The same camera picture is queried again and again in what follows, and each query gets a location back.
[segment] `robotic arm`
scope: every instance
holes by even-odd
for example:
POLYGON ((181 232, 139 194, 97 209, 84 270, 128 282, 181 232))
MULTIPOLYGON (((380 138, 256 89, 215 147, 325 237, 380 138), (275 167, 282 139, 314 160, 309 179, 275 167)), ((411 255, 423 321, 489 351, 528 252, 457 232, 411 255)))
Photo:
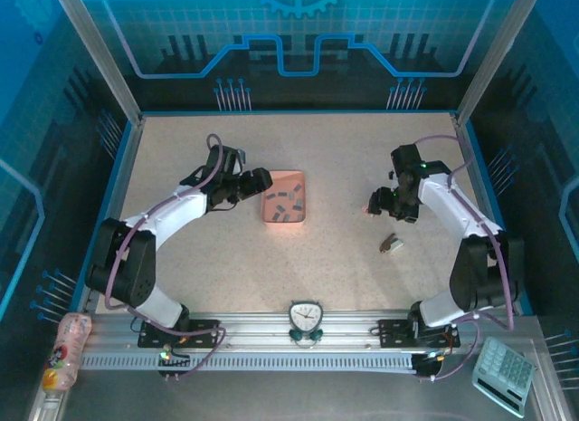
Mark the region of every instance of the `robotic arm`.
POLYGON ((441 161, 425 162, 416 145, 402 145, 392 154, 392 187, 380 187, 368 204, 368 213, 385 210, 396 220, 414 223, 420 205, 428 206, 460 243, 450 286, 433 298, 415 303, 409 315, 415 336, 443 328, 469 311, 505 304, 497 254, 489 238, 500 245, 508 270, 512 300, 521 292, 523 243, 490 221, 459 189, 441 161))
POLYGON ((171 235, 192 220, 210 213, 223 201, 236 206, 239 201, 267 190, 272 184, 270 173, 264 168, 242 172, 243 151, 223 147, 221 166, 216 174, 204 187, 186 193, 211 175, 218 154, 219 147, 215 145, 210 149, 207 163, 181 181, 174 192, 177 199, 164 201, 166 203, 151 216, 147 216, 149 210, 125 221, 110 218, 102 223, 86 280, 91 289, 106 292, 118 250, 131 228, 144 216, 145 223, 131 238, 128 252, 120 263, 111 296, 165 328, 186 330, 188 309, 169 298, 157 285, 157 250, 171 235))

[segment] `alarm clock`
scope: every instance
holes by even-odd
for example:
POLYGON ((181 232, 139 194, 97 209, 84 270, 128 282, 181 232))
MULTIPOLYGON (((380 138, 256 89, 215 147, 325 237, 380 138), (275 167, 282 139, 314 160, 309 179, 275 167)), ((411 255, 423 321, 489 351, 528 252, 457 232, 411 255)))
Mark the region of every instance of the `alarm clock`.
POLYGON ((316 301, 295 301, 289 307, 289 337, 294 341, 304 338, 318 342, 324 331, 319 328, 324 316, 322 306, 316 301))

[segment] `plastic bottle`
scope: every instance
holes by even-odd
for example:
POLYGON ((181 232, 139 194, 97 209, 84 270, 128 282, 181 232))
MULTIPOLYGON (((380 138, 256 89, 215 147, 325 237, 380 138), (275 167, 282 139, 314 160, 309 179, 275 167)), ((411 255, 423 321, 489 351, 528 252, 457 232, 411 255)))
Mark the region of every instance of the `plastic bottle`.
POLYGON ((48 395, 68 391, 81 366, 82 348, 92 329, 90 316, 69 312, 62 317, 52 354, 45 365, 43 389, 48 395))

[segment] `calculator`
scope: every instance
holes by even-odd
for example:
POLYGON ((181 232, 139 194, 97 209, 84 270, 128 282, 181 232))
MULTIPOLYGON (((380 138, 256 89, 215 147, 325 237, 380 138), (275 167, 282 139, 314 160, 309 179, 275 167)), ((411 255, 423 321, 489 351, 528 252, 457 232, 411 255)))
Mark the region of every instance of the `calculator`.
POLYGON ((525 416, 535 365, 499 340, 488 337, 472 373, 472 384, 512 414, 525 416))

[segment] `orange tray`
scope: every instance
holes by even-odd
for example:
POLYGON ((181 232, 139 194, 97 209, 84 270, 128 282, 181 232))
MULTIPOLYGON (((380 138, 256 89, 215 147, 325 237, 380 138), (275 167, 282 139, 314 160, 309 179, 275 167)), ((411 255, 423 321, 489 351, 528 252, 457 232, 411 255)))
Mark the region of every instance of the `orange tray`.
POLYGON ((306 177, 300 170, 270 171, 273 185, 261 194, 261 220, 269 226, 301 226, 306 219, 306 177))

